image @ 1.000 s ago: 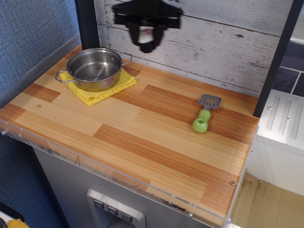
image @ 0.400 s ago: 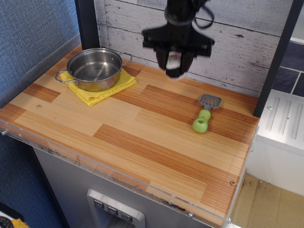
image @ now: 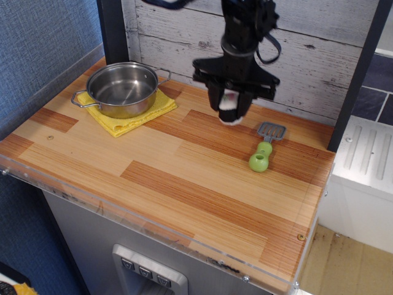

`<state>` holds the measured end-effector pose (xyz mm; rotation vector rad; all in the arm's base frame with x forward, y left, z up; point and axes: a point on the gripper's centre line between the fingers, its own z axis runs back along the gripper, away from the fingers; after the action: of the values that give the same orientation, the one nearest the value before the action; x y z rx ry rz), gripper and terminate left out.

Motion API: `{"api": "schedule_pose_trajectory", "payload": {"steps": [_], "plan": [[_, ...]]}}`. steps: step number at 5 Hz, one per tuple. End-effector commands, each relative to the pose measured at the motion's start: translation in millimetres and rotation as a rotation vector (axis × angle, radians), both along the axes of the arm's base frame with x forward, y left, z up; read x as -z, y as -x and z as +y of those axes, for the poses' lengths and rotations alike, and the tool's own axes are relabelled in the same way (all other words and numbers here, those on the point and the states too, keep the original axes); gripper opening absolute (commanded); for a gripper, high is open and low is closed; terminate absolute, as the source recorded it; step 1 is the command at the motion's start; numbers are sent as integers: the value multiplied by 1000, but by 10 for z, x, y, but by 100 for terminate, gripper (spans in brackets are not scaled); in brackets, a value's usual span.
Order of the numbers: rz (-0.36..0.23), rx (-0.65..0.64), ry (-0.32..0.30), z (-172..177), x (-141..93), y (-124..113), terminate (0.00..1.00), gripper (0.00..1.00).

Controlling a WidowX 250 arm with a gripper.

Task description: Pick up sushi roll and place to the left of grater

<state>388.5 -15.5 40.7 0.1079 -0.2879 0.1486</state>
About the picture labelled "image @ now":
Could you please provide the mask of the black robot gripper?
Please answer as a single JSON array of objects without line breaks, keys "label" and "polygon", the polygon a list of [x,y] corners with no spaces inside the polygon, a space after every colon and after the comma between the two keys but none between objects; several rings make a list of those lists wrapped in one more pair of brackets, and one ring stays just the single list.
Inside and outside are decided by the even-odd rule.
[{"label": "black robot gripper", "polygon": [[239,93],[236,116],[243,117],[248,112],[253,94],[273,100],[280,80],[259,66],[254,58],[236,57],[228,53],[214,58],[199,58],[192,63],[195,71],[193,80],[208,88],[210,107],[220,111],[224,90]]}]

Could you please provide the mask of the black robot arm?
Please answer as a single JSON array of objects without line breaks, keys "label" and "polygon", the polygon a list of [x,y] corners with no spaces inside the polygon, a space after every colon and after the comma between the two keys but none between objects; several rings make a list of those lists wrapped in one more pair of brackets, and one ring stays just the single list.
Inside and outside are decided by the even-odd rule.
[{"label": "black robot arm", "polygon": [[254,99],[274,98],[280,80],[259,63],[270,64],[277,58],[263,60],[259,44],[266,39],[281,50],[270,35],[279,18],[275,7],[273,1],[222,1],[224,54],[193,61],[193,79],[207,86],[210,106],[224,124],[240,123]]}]

